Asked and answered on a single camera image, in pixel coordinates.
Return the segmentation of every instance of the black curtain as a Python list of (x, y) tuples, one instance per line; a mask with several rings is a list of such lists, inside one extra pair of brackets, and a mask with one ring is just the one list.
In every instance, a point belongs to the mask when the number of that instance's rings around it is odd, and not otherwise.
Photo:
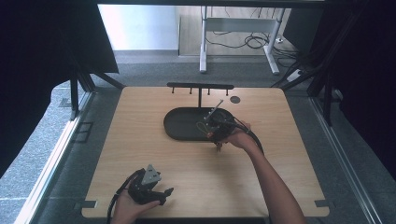
[(396, 8), (370, 0), (335, 58), (346, 118), (396, 179)]
[(50, 104), (51, 91), (80, 72), (118, 73), (97, 5), (0, 3), (0, 176)]

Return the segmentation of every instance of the black tray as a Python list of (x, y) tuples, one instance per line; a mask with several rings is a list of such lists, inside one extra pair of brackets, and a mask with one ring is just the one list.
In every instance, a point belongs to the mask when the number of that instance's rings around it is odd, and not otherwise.
[[(204, 122), (212, 107), (179, 107), (169, 111), (163, 119), (166, 133), (173, 139), (182, 141), (209, 141), (206, 134), (199, 130), (197, 122)], [(216, 112), (230, 114), (218, 108)]]

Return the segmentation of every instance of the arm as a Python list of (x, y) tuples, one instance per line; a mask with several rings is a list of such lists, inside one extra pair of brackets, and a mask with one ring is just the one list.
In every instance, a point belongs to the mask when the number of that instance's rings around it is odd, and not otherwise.
[(264, 157), (255, 141), (246, 133), (235, 129), (225, 142), (240, 147), (249, 155), (267, 204), (271, 219), (278, 223), (306, 223), (304, 214), (285, 182)]

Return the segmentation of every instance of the wooden table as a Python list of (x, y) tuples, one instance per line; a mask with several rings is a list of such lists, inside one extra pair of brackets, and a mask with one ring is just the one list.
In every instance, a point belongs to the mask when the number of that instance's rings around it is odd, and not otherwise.
[[(241, 101), (234, 104), (230, 97)], [(84, 217), (105, 217), (114, 192), (127, 176), (153, 164), (163, 180), (154, 188), (175, 188), (164, 206), (142, 217), (266, 217), (268, 210), (248, 155), (231, 144), (221, 152), (210, 142), (170, 138), (163, 118), (176, 107), (197, 106), (198, 91), (171, 88), (125, 88), (107, 134), (87, 201)], [(328, 207), (282, 90), (237, 88), (203, 94), (202, 106), (221, 108), (248, 121), (265, 155), (295, 195), (307, 217), (324, 217)]]

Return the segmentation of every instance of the white wall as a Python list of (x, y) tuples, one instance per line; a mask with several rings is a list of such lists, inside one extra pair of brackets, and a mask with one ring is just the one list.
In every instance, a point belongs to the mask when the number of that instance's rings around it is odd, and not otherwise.
[(98, 6), (113, 50), (178, 49), (177, 7)]

